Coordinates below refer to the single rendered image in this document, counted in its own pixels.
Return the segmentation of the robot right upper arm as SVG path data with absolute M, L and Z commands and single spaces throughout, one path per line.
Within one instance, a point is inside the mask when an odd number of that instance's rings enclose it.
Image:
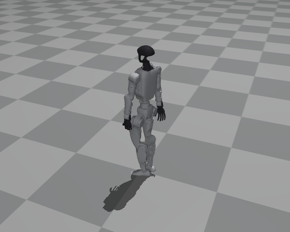
M 158 77 L 157 77 L 157 87 L 156 87 L 156 90 L 159 90 L 160 89 L 160 87 L 161 87 L 161 66 L 159 66 L 159 65 L 156 65 L 156 64 L 153 64 L 154 66 L 156 66 L 157 67 L 157 70 L 158 70 Z

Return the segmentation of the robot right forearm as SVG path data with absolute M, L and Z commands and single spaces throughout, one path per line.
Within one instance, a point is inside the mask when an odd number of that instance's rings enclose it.
M 155 101 L 157 103 L 157 106 L 161 106 L 161 102 L 162 102 L 161 93 L 162 93 L 162 89 L 160 87 L 160 89 L 156 90 L 155 92 Z

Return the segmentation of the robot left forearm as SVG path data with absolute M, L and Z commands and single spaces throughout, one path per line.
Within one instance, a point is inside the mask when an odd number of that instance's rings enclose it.
M 124 96 L 124 101 L 125 101 L 124 119 L 129 120 L 129 116 L 131 115 L 131 107 L 133 104 L 131 102 L 131 98 L 129 95 Z

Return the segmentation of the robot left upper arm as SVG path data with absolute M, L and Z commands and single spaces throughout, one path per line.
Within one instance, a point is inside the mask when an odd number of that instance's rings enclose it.
M 128 93 L 126 95 L 130 96 L 131 101 L 134 99 L 136 87 L 140 81 L 140 77 L 141 77 L 141 73 L 139 73 L 139 72 L 133 72 L 129 75 Z

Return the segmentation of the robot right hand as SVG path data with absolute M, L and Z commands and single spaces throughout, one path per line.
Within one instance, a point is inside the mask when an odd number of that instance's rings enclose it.
M 157 106 L 157 113 L 158 113 L 158 120 L 159 120 L 159 117 L 160 117 L 160 121 L 161 121 L 161 117 L 162 117 L 162 121 L 163 121 L 163 118 L 165 120 L 166 118 L 166 115 L 165 115 L 165 111 L 163 109 L 163 102 L 161 102 L 161 106 Z M 157 114 L 156 114 L 157 115 Z M 155 116 L 156 116 L 155 115 Z M 158 121 L 157 120 L 157 121 Z

